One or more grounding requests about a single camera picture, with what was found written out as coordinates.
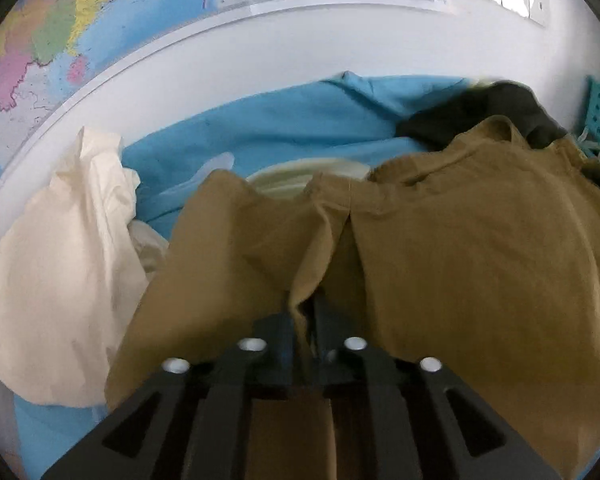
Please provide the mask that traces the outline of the cream white garment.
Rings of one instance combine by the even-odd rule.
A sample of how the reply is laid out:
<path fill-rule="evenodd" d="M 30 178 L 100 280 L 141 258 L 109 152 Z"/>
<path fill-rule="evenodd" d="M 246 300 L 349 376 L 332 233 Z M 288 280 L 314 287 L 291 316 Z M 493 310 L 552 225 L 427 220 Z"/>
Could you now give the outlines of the cream white garment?
<path fill-rule="evenodd" d="M 169 243 L 136 218 L 122 139 L 82 129 L 0 241 L 0 380 L 40 405 L 87 408 Z"/>

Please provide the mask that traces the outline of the black garment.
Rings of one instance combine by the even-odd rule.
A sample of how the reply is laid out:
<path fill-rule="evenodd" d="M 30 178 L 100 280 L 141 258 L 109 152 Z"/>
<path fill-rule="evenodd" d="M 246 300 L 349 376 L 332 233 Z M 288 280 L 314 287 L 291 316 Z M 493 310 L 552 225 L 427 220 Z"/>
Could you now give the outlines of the black garment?
<path fill-rule="evenodd" d="M 496 81 L 401 120 L 395 136 L 415 140 L 429 151 L 442 151 L 455 136 L 492 116 L 509 119 L 531 148 L 546 148 L 567 135 L 530 88 L 513 81 Z"/>

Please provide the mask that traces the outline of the blue bed sheet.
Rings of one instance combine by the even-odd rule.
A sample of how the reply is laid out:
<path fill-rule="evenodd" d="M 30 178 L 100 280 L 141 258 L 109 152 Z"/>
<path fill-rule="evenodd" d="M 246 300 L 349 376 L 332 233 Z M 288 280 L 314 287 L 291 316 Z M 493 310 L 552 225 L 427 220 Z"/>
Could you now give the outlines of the blue bed sheet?
<path fill-rule="evenodd" d="M 140 244 L 155 234 L 170 238 L 181 208 L 215 169 L 249 178 L 277 165 L 316 168 L 334 159 L 369 171 L 418 153 L 421 144 L 395 136 L 396 124 L 471 84 L 457 77 L 345 73 L 249 96 L 152 132 L 122 155 L 140 177 L 132 232 Z"/>

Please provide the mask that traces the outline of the mustard brown shirt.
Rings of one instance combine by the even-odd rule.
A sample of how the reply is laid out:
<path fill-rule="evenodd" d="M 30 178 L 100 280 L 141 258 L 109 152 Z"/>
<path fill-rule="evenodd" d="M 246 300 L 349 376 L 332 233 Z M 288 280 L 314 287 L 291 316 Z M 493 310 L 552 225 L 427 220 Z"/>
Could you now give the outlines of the mustard brown shirt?
<path fill-rule="evenodd" d="M 568 140 L 486 119 L 363 180 L 277 200 L 229 171 L 174 226 L 106 380 L 116 408 L 161 363 L 211 361 L 322 289 L 391 356 L 435 356 L 565 479 L 600 450 L 600 188 Z"/>

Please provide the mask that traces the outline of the white wall socket left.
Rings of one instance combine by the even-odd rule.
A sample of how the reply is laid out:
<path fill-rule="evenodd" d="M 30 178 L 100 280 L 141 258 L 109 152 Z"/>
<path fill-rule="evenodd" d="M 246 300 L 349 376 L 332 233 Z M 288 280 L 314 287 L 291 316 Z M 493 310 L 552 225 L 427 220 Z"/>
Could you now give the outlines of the white wall socket left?
<path fill-rule="evenodd" d="M 550 24 L 550 0 L 529 0 L 529 18 L 532 22 L 547 27 Z"/>

